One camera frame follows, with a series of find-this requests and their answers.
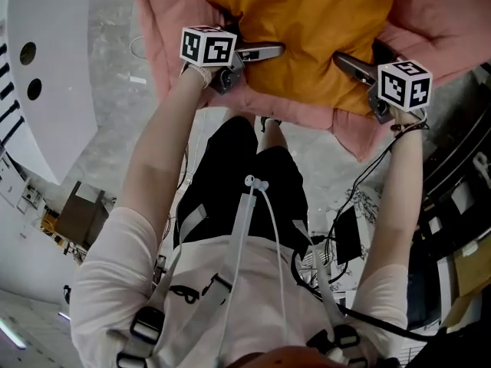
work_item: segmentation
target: white t-shirt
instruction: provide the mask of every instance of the white t-shirt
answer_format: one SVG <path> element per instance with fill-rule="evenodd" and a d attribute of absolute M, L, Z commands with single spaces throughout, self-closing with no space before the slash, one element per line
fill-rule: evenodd
<path fill-rule="evenodd" d="M 183 245 L 163 307 L 165 321 L 159 345 L 171 340 L 193 314 L 203 288 L 222 265 L 228 237 Z M 223 347 L 225 364 L 249 353 L 285 346 L 275 245 L 252 236 L 245 242 Z M 77 273 L 71 294 L 72 339 L 85 367 L 116 366 L 116 355 L 124 348 L 125 338 L 115 337 L 115 331 L 128 335 L 136 312 L 147 304 L 157 249 L 155 231 L 143 216 L 126 208 L 112 211 Z M 288 253 L 291 257 L 291 251 L 282 251 L 283 255 Z M 329 318 L 322 302 L 296 284 L 286 262 L 282 265 L 288 344 L 305 346 L 315 334 L 330 327 Z M 358 288 L 353 309 L 405 328 L 406 294 L 407 269 L 387 266 Z M 209 329 L 180 367 L 213 366 L 225 308 L 223 304 L 217 310 Z M 361 336 L 360 345 L 350 349 L 351 359 L 364 357 L 372 366 L 378 357 L 398 355 L 400 337 L 349 317 L 346 324 Z"/>

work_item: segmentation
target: orange cushion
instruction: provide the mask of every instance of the orange cushion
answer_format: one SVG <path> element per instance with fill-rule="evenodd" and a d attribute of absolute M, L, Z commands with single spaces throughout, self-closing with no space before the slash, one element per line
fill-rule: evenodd
<path fill-rule="evenodd" d="M 261 93 L 367 114 L 367 87 L 331 63 L 335 51 L 372 60 L 393 0 L 208 0 L 239 18 L 244 41 L 279 41 L 283 56 L 247 64 Z"/>

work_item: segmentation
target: black shorts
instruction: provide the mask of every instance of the black shorts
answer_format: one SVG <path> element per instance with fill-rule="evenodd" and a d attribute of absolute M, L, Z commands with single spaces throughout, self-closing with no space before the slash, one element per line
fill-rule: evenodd
<path fill-rule="evenodd" d="M 226 121 L 208 141 L 193 182 L 177 207 L 176 223 L 180 228 L 188 214 L 203 204 L 207 216 L 184 242 L 230 235 L 241 194 L 250 191 L 244 183 L 250 174 L 269 183 L 266 193 L 275 214 L 280 244 L 296 250 L 303 258 L 308 240 L 292 222 L 300 219 L 307 228 L 302 175 L 287 149 L 277 146 L 256 154 L 257 148 L 258 140 L 247 119 L 234 117 Z M 255 190 L 254 195 L 257 199 L 249 235 L 275 241 L 266 201 L 259 191 Z M 175 228 L 174 247 L 177 245 L 179 236 Z"/>

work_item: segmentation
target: white cable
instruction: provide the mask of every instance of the white cable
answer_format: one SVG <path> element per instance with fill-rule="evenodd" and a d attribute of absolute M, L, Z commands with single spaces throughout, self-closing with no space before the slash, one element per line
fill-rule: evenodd
<path fill-rule="evenodd" d="M 144 57 L 139 56 L 139 55 L 138 55 L 138 54 L 136 54 L 136 53 L 135 53 L 135 51 L 133 50 L 133 44 L 134 44 L 136 41 L 138 41 L 138 40 L 140 40 L 140 39 L 142 39 L 142 38 L 143 38 L 143 35 L 139 35 L 138 37 L 133 38 L 133 40 L 130 42 L 130 53 L 131 53 L 131 54 L 132 54 L 134 57 L 139 58 L 140 60 L 146 60 L 146 59 L 147 59 L 146 57 L 144 58 Z"/>
<path fill-rule="evenodd" d="M 242 225 L 242 231 L 240 233 L 239 255 L 237 258 L 236 272 L 233 276 L 232 290 L 230 291 L 229 302 L 227 303 L 227 308 L 225 311 L 225 320 L 223 321 L 222 338 L 220 339 L 219 350 L 218 350 L 218 356 L 219 357 L 222 355 L 223 341 L 225 340 L 225 335 L 226 335 L 226 330 L 227 330 L 227 322 L 229 321 L 230 306 L 232 305 L 233 295 L 234 295 L 234 292 L 236 291 L 237 281 L 239 279 L 239 267 L 240 267 L 240 260 L 242 258 L 242 246 L 244 243 L 244 235 L 246 234 L 247 218 L 249 217 L 249 210 L 251 207 L 252 191 L 253 190 L 254 190 L 254 187 L 251 186 L 251 190 L 249 192 L 249 198 L 247 199 L 247 206 L 245 207 L 244 223 Z"/>
<path fill-rule="evenodd" d="M 287 345 L 288 342 L 288 328 L 286 322 L 286 309 L 285 309 L 285 285 L 283 284 L 283 266 L 282 266 L 282 255 L 279 246 L 279 235 L 278 228 L 276 227 L 275 214 L 273 213 L 273 208 L 271 207 L 271 203 L 268 198 L 268 194 L 266 193 L 264 187 L 259 188 L 266 204 L 268 205 L 269 214 L 271 215 L 271 220 L 273 222 L 273 229 L 275 229 L 275 240 L 276 240 L 276 255 L 278 257 L 278 268 L 279 268 L 279 287 L 280 287 L 280 298 L 282 299 L 282 314 L 283 314 L 283 343 Z"/>

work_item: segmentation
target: black buckle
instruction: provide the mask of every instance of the black buckle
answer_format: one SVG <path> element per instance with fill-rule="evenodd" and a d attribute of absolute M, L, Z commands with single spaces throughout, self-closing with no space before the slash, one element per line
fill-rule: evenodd
<path fill-rule="evenodd" d="M 360 337 L 353 327 L 341 324 L 334 329 L 334 343 L 341 349 L 354 347 L 360 343 Z"/>
<path fill-rule="evenodd" d="M 223 286 L 225 286 L 227 289 L 229 289 L 229 293 L 230 293 L 230 291 L 232 291 L 232 285 L 231 285 L 231 284 L 230 284 L 228 281 L 226 281 L 226 280 L 224 280 L 222 277 L 220 277 L 218 273 L 216 273 L 215 275 L 213 275 L 213 276 L 212 276 L 212 278 L 211 278 L 211 281 L 210 281 L 209 285 L 208 285 L 208 286 L 205 286 L 205 287 L 203 288 L 203 291 L 201 292 L 201 295 L 202 295 L 202 296 L 204 296 L 204 295 L 206 294 L 206 292 L 208 292 L 208 289 L 210 288 L 210 286 L 212 286 L 212 283 L 213 283 L 214 281 L 218 281 L 220 284 L 222 284 L 222 285 L 223 285 Z"/>
<path fill-rule="evenodd" d="M 328 332 L 326 330 L 316 333 L 306 345 L 317 349 L 320 354 L 324 355 L 334 347 L 334 344 L 328 339 Z"/>
<path fill-rule="evenodd" d="M 141 308 L 130 327 L 130 333 L 143 342 L 156 345 L 162 333 L 164 313 L 154 307 Z"/>
<path fill-rule="evenodd" d="M 147 362 L 143 357 L 130 356 L 119 352 L 116 358 L 117 368 L 147 368 Z"/>

